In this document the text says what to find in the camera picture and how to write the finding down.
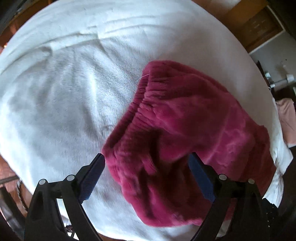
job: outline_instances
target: pink cloth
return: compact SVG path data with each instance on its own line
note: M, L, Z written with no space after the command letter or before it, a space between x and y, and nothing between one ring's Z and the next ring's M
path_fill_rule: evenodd
M296 145L296 113L292 99L284 98L276 102L283 138L288 147Z
M276 170L266 128L222 85L176 62L150 62L102 150L111 175L145 224L202 223L211 203L187 165L192 152L218 174L254 179L261 194Z

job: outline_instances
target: white wall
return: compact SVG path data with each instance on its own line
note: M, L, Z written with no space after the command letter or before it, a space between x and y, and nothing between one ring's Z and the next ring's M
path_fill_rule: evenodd
M277 82L293 74L296 79L296 40L287 32L282 33L254 53L254 62L260 61L265 72L269 72L272 80Z

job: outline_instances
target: silver screw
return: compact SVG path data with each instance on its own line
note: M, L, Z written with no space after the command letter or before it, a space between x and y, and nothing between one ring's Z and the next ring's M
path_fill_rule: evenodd
M225 181L227 179L227 176L225 176L224 174L220 174L219 179Z
M69 175L69 176L67 176L67 180L68 180L68 181L73 181L74 178L75 178L74 175Z
M39 184L40 184L40 185L43 185L45 182L46 182L45 179L41 179L41 180L39 181Z
M248 182L249 182L249 184L254 184L255 183L255 181L253 179L251 179L251 178L248 180Z

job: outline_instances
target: garment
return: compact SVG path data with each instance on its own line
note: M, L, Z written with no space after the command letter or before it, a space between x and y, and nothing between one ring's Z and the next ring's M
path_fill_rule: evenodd
M145 224L177 226L200 225L211 206L188 168L190 153L233 180L254 179L264 194L276 170L269 147L266 128L217 81L153 61L102 153Z
M288 147L296 145L296 112L294 102L284 98L276 102L283 138Z

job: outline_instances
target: bed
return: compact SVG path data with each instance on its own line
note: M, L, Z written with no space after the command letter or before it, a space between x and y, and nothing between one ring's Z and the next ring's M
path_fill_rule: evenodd
M267 128L277 171L265 197L279 206L292 154L274 99L233 34L190 0L59 0L18 30L0 55L0 154L28 190L92 161L152 60L211 76ZM115 239L190 240L198 229L143 224L107 168L83 207Z

